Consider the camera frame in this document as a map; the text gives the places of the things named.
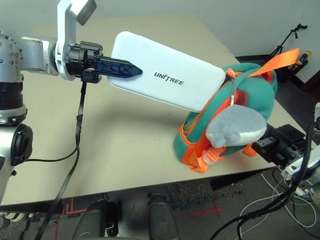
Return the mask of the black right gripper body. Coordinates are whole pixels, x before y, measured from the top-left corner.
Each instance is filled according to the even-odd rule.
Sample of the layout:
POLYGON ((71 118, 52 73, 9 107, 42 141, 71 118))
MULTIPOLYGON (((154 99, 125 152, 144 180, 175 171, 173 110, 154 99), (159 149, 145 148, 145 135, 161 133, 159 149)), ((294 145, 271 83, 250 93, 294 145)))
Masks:
POLYGON ((305 134, 290 124, 277 128, 268 124, 264 135, 251 147, 267 162, 287 166, 303 157, 305 142, 305 134))

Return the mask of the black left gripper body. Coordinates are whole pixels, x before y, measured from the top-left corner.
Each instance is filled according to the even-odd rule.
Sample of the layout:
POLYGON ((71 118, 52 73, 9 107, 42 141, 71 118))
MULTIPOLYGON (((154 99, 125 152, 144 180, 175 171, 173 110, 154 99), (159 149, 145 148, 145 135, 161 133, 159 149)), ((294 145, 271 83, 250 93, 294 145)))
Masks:
POLYGON ((73 45, 68 52, 67 70, 82 82, 97 84, 101 77, 96 70, 96 63, 102 55, 103 47, 100 44, 81 41, 80 44, 73 45))

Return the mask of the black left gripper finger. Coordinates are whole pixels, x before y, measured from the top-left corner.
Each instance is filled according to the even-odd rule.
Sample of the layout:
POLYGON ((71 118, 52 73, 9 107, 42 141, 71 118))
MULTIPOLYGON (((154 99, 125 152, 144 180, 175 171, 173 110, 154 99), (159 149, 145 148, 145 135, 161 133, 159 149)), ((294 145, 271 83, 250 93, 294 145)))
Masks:
POLYGON ((106 56, 97 57, 96 70, 99 75, 121 79, 132 78, 143 74, 142 69, 129 61, 106 56))

